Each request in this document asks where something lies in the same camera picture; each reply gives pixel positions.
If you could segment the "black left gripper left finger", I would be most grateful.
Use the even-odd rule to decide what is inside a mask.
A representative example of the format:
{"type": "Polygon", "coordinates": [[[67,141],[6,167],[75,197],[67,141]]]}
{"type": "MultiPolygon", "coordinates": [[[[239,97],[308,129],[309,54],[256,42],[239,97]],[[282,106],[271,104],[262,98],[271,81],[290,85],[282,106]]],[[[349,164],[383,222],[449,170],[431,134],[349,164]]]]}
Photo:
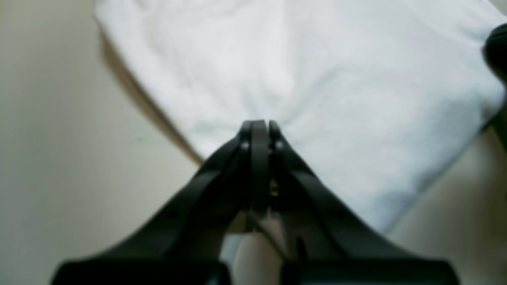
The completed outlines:
{"type": "Polygon", "coordinates": [[[111,249],[62,264],[53,285],[230,285],[219,255],[226,231],[248,205],[252,122],[215,151],[145,225],[111,249]]]}

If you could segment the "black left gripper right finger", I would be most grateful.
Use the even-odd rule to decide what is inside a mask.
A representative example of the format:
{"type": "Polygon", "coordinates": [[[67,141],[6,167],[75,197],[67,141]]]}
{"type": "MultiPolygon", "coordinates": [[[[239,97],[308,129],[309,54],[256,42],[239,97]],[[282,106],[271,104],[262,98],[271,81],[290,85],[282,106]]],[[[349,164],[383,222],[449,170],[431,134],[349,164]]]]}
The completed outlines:
{"type": "Polygon", "coordinates": [[[458,285],[445,261],[382,238],[324,186],[275,121],[253,121],[252,206],[280,220],[281,285],[458,285]]]}

